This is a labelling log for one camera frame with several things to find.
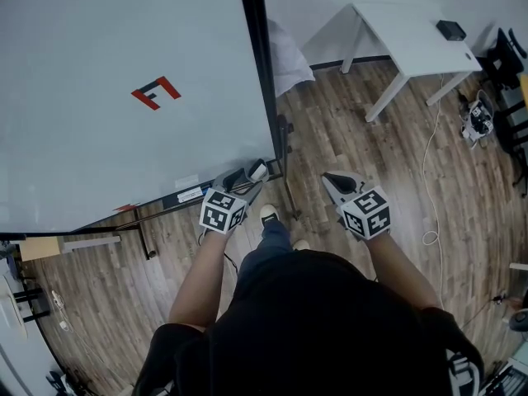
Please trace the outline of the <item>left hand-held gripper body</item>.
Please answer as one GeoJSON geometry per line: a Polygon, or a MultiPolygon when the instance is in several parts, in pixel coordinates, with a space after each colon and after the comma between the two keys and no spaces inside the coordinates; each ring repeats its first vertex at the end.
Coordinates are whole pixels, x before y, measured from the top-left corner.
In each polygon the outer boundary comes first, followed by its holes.
{"type": "Polygon", "coordinates": [[[224,179],[205,192],[200,208],[201,227],[227,234],[243,222],[249,203],[241,195],[233,193],[237,182],[237,178],[224,179]]]}

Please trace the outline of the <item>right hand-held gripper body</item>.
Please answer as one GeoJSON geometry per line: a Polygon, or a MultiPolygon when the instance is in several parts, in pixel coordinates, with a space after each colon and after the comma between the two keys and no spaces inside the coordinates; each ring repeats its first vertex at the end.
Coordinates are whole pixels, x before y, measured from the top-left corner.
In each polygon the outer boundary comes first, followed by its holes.
{"type": "Polygon", "coordinates": [[[353,197],[337,213],[344,227],[360,240],[371,240],[391,227],[388,197],[380,186],[353,197]]]}

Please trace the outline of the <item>person's right forearm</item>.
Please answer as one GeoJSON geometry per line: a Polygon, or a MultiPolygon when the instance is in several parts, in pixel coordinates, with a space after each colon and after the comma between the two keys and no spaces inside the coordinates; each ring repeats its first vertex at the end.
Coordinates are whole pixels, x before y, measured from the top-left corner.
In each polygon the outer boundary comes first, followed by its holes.
{"type": "Polygon", "coordinates": [[[418,309],[440,308],[441,302],[428,279],[408,259],[387,232],[366,240],[365,245],[379,283],[418,309]]]}

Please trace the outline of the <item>person's left forearm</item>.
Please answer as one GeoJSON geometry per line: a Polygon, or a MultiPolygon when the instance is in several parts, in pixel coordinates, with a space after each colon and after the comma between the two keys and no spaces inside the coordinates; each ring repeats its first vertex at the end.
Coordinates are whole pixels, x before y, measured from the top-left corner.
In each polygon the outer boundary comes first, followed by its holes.
{"type": "Polygon", "coordinates": [[[208,232],[193,258],[168,315],[169,323],[204,331],[216,321],[229,234],[208,232]]]}

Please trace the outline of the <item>large white whiteboard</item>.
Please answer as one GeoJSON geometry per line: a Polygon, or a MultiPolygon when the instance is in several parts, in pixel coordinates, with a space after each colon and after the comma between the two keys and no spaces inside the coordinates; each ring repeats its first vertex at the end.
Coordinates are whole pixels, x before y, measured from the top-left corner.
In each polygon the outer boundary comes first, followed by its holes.
{"type": "Polygon", "coordinates": [[[264,0],[0,0],[0,233],[72,232],[277,152],[264,0]]]}

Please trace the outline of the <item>small black box device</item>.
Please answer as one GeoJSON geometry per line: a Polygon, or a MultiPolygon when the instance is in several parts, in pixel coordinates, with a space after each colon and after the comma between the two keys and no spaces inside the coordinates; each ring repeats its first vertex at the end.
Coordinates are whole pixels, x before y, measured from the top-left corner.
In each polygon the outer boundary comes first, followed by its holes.
{"type": "Polygon", "coordinates": [[[439,20],[436,29],[448,41],[464,41],[466,33],[456,21],[439,20]]]}

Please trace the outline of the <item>person's white shoe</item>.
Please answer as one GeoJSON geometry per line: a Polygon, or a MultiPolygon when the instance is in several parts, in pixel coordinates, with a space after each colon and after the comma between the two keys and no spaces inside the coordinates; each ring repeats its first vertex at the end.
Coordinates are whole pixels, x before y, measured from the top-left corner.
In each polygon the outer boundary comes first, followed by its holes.
{"type": "Polygon", "coordinates": [[[260,210],[260,220],[262,226],[265,227],[270,221],[279,221],[279,214],[274,205],[266,204],[260,210]]]}

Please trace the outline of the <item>person's blue jeans leg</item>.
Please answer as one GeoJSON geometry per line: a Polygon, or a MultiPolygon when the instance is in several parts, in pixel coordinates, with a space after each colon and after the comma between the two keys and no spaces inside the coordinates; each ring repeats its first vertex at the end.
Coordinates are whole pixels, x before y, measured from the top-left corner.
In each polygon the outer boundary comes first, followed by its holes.
{"type": "Polygon", "coordinates": [[[262,240],[257,248],[243,259],[238,269],[238,281],[246,278],[263,262],[293,252],[290,232],[278,219],[266,220],[263,224],[262,240]]]}

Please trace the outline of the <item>white plastic bag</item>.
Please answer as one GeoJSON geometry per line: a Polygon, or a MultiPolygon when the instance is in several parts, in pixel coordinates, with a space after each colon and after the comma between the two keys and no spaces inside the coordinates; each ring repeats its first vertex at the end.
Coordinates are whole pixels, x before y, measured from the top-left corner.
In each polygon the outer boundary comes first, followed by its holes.
{"type": "Polygon", "coordinates": [[[314,73],[297,44],[277,22],[267,19],[275,96],[299,83],[314,81],[314,73]]]}

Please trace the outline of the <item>person's black shirt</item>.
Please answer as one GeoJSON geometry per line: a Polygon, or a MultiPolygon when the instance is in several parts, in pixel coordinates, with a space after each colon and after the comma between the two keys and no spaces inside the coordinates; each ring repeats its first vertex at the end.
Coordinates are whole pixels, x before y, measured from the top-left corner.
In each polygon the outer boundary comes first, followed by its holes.
{"type": "Polygon", "coordinates": [[[483,368],[450,313],[292,252],[243,274],[206,330],[162,325],[133,396],[451,396],[449,353],[483,368]]]}

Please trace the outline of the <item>black office chair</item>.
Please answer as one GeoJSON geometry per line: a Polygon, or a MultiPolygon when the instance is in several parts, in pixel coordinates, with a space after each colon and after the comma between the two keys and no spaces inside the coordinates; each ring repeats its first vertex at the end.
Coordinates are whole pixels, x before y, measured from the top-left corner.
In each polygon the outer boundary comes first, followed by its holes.
{"type": "Polygon", "coordinates": [[[528,59],[528,52],[519,44],[513,29],[510,28],[505,33],[499,28],[495,44],[479,62],[487,80],[499,93],[520,86],[519,75],[524,71],[523,59],[528,59]]]}
{"type": "Polygon", "coordinates": [[[518,178],[512,183],[512,186],[515,187],[521,182],[524,182],[521,198],[525,199],[528,196],[528,157],[526,156],[526,152],[523,148],[515,150],[512,153],[512,157],[520,168],[520,174],[518,178]]]}

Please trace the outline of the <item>light wooden desk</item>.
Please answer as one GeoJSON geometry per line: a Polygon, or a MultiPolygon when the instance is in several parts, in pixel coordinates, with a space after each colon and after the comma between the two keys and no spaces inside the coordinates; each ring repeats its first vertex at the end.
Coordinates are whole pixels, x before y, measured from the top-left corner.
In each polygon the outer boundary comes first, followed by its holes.
{"type": "Polygon", "coordinates": [[[91,238],[66,242],[63,237],[27,238],[18,243],[24,262],[71,253],[74,250],[120,243],[120,236],[91,238]]]}

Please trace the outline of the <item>yellow round table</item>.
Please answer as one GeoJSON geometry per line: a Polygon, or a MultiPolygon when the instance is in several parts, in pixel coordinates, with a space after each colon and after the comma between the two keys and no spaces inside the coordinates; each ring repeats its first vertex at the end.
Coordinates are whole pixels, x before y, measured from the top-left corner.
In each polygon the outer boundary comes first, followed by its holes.
{"type": "Polygon", "coordinates": [[[508,117],[520,109],[528,111],[528,74],[520,76],[520,88],[522,99],[514,106],[494,114],[493,125],[499,144],[507,152],[512,152],[516,147],[528,142],[528,119],[517,125],[511,125],[508,117]]]}

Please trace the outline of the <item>white side table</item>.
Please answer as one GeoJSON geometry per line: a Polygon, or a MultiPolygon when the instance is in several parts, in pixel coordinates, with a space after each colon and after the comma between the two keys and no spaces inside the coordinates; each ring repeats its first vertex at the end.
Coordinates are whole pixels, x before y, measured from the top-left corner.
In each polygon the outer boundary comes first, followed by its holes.
{"type": "Polygon", "coordinates": [[[51,314],[45,292],[38,286],[18,280],[15,264],[0,260],[0,326],[5,326],[23,341],[30,337],[29,326],[51,314]]]}

